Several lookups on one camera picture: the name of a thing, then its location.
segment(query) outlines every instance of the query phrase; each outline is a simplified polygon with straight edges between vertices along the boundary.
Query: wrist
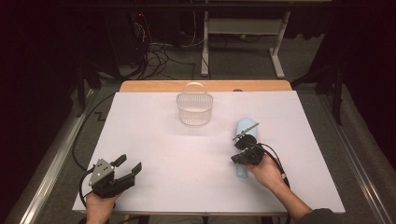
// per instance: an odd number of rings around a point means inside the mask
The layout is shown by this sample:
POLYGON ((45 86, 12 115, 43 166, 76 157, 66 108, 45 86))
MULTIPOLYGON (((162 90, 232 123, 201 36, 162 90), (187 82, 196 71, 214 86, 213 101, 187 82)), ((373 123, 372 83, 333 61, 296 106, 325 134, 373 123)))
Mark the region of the wrist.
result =
POLYGON ((283 180, 274 181, 268 184, 267 187, 271 192, 277 195, 279 192, 284 192, 285 190, 290 190, 283 180))

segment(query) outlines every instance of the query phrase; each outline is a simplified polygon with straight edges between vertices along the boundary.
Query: white table surface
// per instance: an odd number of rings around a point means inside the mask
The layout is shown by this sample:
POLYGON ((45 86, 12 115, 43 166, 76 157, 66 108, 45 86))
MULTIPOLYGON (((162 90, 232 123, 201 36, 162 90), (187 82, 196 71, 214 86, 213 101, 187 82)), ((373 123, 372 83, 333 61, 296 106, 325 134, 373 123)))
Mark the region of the white table surface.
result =
MULTIPOLYGON (((116 178, 140 161, 135 186, 123 192, 115 212, 137 214, 273 215, 286 209, 252 174, 241 179, 231 156, 237 121, 259 122, 258 141, 271 146, 291 189, 312 208, 344 213, 338 192, 295 91, 210 92, 212 119, 191 127, 177 116, 176 92, 118 92, 91 163, 127 161, 116 178)), ((89 176, 83 192, 91 190, 89 176)), ((73 210, 85 211, 76 198, 73 210)))

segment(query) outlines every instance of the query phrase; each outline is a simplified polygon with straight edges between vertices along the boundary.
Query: transparent basket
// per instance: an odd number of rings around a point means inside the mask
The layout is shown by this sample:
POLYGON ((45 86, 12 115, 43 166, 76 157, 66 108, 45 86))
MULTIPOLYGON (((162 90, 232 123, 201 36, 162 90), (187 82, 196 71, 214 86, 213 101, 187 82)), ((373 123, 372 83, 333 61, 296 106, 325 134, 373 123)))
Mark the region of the transparent basket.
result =
POLYGON ((177 95, 178 117, 188 125, 199 126, 210 121, 213 97, 207 93, 206 86, 199 82, 187 83, 183 92, 177 95), (191 86, 200 86, 202 91, 188 92, 191 86))

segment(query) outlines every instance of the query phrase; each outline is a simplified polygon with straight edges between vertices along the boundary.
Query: metal frame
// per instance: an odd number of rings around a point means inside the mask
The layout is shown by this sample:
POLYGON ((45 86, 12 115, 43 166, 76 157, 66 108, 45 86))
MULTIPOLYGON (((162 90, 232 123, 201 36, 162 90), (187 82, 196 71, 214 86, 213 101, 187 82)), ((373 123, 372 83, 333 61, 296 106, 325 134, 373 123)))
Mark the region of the metal frame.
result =
POLYGON ((379 198, 375 185, 373 184, 370 177, 367 175, 363 165, 361 164, 361 161, 359 160, 359 157, 355 152, 355 148, 350 144, 349 140, 347 139, 347 135, 344 132, 343 127, 341 125, 338 125, 337 121, 332 116, 332 107, 330 106, 326 95, 321 94, 318 96, 318 98, 320 103, 322 104, 322 107, 325 108, 326 113, 332 121, 334 129, 337 131, 338 136, 340 137, 340 140, 344 145, 346 160, 350 164, 352 172, 356 176, 356 179, 361 186, 361 191, 363 192, 368 204, 373 210, 378 224, 393 224, 393 221, 390 218, 386 207, 379 198))
POLYGON ((81 125, 84 119, 87 116, 87 112, 92 108, 93 99, 96 97, 97 92, 90 90, 87 93, 86 102, 87 106, 85 110, 82 112, 80 117, 74 120, 70 131, 68 132, 67 137, 62 141, 61 147, 58 149, 46 175, 44 176, 43 180, 41 181, 40 186, 38 187, 35 196, 33 197, 32 201, 29 204, 25 214, 20 223, 29 224, 35 223, 41 209, 44 207, 45 202, 47 201, 52 189, 58 179, 59 173, 61 172, 64 162, 67 158, 67 155, 72 148, 74 141, 77 137, 78 131, 81 128, 81 125))

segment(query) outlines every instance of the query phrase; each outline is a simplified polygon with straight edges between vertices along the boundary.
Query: table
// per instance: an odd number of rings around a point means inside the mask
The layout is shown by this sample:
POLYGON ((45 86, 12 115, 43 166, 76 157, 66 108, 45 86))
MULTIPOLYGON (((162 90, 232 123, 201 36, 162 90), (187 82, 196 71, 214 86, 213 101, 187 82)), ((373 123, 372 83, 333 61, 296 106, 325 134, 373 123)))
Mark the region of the table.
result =
MULTIPOLYGON (((176 95, 188 82, 127 81, 113 100, 91 163, 127 154, 116 177, 128 174, 140 161, 143 165, 115 212, 285 216, 283 205, 252 175, 247 179, 235 175, 230 159, 237 153, 232 141, 235 118, 244 116, 260 122, 258 139, 276 150, 291 188, 304 201, 314 208, 345 212, 298 96, 287 81, 199 81, 214 97, 212 120, 202 127, 186 126, 177 118, 176 95)), ((89 191, 88 178, 83 189, 89 191)), ((78 197, 73 209, 85 210, 78 197)))
MULTIPOLYGON (((332 0, 297 0, 297 2, 330 2, 332 0)), ((235 2, 268 2, 267 0, 239 0, 235 2)), ((283 35, 289 22, 290 11, 285 11, 282 19, 278 20, 252 20, 252 19, 209 19, 208 11, 204 17, 204 46, 202 51, 201 75, 209 75, 209 48, 207 46, 209 34, 245 34, 245 35, 276 35, 276 43, 273 48, 269 48, 271 60, 273 62, 276 77, 285 78, 282 65, 277 56, 283 35)))

